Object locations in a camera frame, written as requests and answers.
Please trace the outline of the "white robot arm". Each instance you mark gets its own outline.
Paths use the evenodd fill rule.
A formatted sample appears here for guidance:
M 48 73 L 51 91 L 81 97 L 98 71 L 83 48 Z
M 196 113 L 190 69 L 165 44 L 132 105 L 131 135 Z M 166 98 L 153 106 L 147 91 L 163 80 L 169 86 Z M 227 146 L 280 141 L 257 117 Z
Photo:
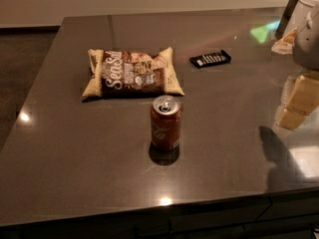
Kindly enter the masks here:
M 319 107 L 319 0 L 290 0 L 281 23 L 284 32 L 271 51 L 291 54 L 301 73 L 287 78 L 275 122 L 294 130 Z

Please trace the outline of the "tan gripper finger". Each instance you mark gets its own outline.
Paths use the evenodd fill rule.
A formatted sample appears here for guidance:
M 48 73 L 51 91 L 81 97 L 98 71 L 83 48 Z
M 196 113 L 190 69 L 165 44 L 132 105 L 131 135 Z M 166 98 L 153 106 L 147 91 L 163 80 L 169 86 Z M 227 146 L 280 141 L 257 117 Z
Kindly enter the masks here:
M 310 75 L 289 77 L 286 108 L 289 111 L 309 116 L 319 106 L 319 80 Z
M 277 124 L 286 129 L 297 129 L 306 119 L 306 116 L 284 109 L 279 113 Z

